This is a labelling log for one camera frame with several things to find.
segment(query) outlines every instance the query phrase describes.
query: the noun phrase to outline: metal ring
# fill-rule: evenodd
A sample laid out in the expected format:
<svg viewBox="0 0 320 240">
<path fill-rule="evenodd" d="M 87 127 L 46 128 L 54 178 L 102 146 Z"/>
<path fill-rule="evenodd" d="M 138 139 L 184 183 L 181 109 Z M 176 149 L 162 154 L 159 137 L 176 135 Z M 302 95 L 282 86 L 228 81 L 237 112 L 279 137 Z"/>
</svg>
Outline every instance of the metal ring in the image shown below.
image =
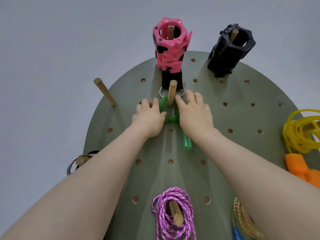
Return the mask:
<svg viewBox="0 0 320 240">
<path fill-rule="evenodd" d="M 76 156 L 74 159 L 72 159 L 72 161 L 69 163 L 67 169 L 66 169 L 66 174 L 69 176 L 71 174 L 70 170 L 72 165 L 74 164 L 74 162 L 77 160 L 78 157 L 89 157 L 92 158 L 95 154 L 81 154 Z"/>
<path fill-rule="evenodd" d="M 161 94 L 161 90 L 162 90 L 162 87 L 160 88 L 159 90 L 159 94 L 160 94 L 160 97 L 163 98 L 162 94 Z M 184 94 L 185 94 L 186 90 L 184 89 L 183 87 L 183 93 L 180 95 L 180 97 L 182 97 Z"/>
</svg>

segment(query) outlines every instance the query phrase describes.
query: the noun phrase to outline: white wall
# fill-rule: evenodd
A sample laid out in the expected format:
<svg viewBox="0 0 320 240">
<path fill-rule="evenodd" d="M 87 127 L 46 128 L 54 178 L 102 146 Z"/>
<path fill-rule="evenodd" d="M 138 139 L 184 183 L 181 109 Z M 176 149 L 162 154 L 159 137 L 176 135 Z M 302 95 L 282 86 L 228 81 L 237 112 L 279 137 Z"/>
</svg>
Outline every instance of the white wall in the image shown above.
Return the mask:
<svg viewBox="0 0 320 240">
<path fill-rule="evenodd" d="M 154 56 L 162 17 L 211 51 L 238 22 L 257 44 L 243 62 L 300 109 L 320 109 L 320 0 L 0 0 L 0 235 L 66 176 L 102 94 Z"/>
</svg>

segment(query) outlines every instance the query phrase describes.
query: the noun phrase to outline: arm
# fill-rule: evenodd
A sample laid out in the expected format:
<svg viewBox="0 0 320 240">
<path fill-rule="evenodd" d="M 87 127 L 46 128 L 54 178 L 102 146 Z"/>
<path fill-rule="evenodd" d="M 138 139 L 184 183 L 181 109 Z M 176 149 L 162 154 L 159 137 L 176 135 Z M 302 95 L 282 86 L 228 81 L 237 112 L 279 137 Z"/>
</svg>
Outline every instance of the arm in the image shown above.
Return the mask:
<svg viewBox="0 0 320 240">
<path fill-rule="evenodd" d="M 1 240 L 101 240 L 131 164 L 145 141 L 160 133 L 165 116 L 165 112 L 160 114 L 156 98 L 152 108 L 143 99 L 128 129 L 51 189 Z"/>
<path fill-rule="evenodd" d="M 199 93 L 176 97 L 180 125 L 218 167 L 266 239 L 319 239 L 320 190 L 230 141 Z"/>
</svg>

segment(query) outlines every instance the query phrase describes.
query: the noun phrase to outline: hand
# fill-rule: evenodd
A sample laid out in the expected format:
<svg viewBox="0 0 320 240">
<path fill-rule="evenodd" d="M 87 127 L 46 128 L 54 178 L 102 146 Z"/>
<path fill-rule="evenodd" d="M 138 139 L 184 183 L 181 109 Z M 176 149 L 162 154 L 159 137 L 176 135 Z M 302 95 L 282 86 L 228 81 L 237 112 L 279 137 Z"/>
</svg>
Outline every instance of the hand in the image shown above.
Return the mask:
<svg viewBox="0 0 320 240">
<path fill-rule="evenodd" d="M 160 113 L 159 101 L 153 99 L 153 105 L 150 108 L 146 98 L 142 99 L 141 104 L 137 105 L 137 114 L 132 116 L 132 124 L 142 135 L 147 138 L 157 136 L 162 130 L 167 112 Z"/>
<path fill-rule="evenodd" d="M 214 123 L 209 105 L 203 103 L 200 93 L 193 94 L 192 91 L 186 90 L 186 97 L 189 101 L 187 104 L 180 96 L 176 96 L 180 113 L 180 126 L 183 132 L 194 141 L 202 133 L 213 128 Z"/>
</svg>

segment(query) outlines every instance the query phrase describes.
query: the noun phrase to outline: green pegboard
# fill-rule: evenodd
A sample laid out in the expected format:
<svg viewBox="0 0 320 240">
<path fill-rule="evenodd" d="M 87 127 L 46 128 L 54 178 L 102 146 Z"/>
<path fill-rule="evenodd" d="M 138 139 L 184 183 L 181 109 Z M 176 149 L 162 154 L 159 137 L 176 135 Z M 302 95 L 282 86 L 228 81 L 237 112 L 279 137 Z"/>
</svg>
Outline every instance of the green pegboard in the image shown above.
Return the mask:
<svg viewBox="0 0 320 240">
<path fill-rule="evenodd" d="M 285 168 L 281 131 L 296 106 L 272 81 L 241 62 L 229 77 L 215 78 L 207 69 L 208 56 L 208 52 L 201 51 L 185 53 L 182 64 L 185 87 L 202 94 L 211 108 L 214 126 L 223 135 Z M 143 98 L 160 99 L 160 87 L 161 70 L 155 58 L 120 77 L 109 89 L 117 106 L 112 107 L 105 97 L 101 99 L 91 119 L 83 152 L 101 150 L 118 137 L 131 124 L 136 105 Z M 305 154 L 304 158 L 310 168 L 320 170 L 318 150 Z M 178 124 L 165 124 L 158 136 L 145 143 L 136 159 L 141 164 L 133 163 L 131 167 L 107 239 L 155 240 L 156 221 L 150 204 L 155 196 L 173 186 L 184 189 L 190 196 L 198 239 L 232 239 L 231 206 L 235 193 L 198 146 L 193 144 L 192 150 L 183 150 Z M 136 204 L 134 196 L 139 197 Z M 210 204 L 204 202 L 206 196 L 210 197 Z"/>
</svg>

